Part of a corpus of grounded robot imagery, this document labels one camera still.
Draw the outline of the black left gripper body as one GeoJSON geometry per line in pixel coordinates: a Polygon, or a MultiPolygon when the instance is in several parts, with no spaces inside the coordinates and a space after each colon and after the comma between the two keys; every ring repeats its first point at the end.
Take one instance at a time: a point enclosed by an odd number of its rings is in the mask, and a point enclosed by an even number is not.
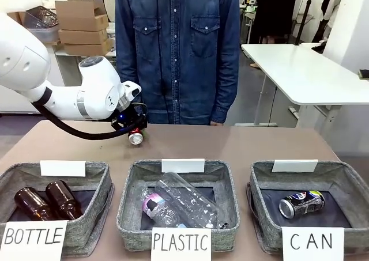
{"type": "Polygon", "coordinates": [[[131,103],[125,110],[116,109],[112,114],[111,126],[116,131],[124,131],[126,134],[147,128],[148,108],[144,103],[131,103]]]}

